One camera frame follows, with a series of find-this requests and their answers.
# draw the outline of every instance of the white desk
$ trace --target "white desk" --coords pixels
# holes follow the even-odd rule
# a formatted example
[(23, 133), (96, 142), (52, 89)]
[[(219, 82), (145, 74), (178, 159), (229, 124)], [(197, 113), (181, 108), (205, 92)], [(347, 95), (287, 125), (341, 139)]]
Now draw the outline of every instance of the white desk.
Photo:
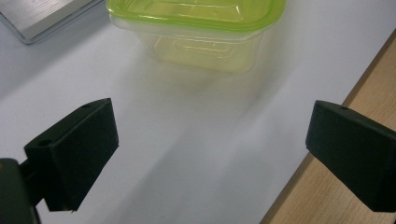
[(76, 213), (46, 223), (259, 223), (306, 154), (316, 99), (341, 103), (396, 26), (396, 2), (289, 1), (240, 75), (159, 63), (105, 5), (24, 46), (0, 24), (0, 156), (111, 97), (120, 147)]

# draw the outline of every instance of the food storage container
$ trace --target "food storage container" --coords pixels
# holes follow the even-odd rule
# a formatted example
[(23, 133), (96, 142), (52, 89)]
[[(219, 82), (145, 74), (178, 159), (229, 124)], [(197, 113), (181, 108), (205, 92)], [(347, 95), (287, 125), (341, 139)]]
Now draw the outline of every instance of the food storage container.
[(255, 61), (286, 0), (107, 0), (111, 21), (135, 31), (160, 61), (223, 72)]

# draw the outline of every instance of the transparent plastic container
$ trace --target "transparent plastic container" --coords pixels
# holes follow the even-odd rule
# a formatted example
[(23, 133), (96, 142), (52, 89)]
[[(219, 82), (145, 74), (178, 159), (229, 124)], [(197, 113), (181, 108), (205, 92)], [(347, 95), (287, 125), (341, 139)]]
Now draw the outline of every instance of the transparent plastic container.
[(112, 22), (135, 31), (160, 61), (223, 72), (255, 61), (285, 0), (107, 0)]

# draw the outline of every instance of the green plastic lid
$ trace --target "green plastic lid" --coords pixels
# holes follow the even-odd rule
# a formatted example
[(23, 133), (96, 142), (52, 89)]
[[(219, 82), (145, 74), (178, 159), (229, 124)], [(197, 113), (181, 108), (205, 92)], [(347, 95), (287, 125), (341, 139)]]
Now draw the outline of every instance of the green plastic lid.
[(277, 21), (285, 1), (107, 0), (106, 3), (109, 13), (120, 19), (250, 32)]

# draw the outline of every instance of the screw hole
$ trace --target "screw hole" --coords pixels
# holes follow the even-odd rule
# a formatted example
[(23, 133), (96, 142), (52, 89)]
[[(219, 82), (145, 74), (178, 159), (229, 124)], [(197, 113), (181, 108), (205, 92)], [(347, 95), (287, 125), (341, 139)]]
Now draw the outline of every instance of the screw hole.
[(49, 145), (51, 142), (52, 142), (51, 140), (46, 139), (46, 140), (43, 140), (43, 141), (39, 142), (38, 145), (40, 147), (45, 147), (45, 146)]

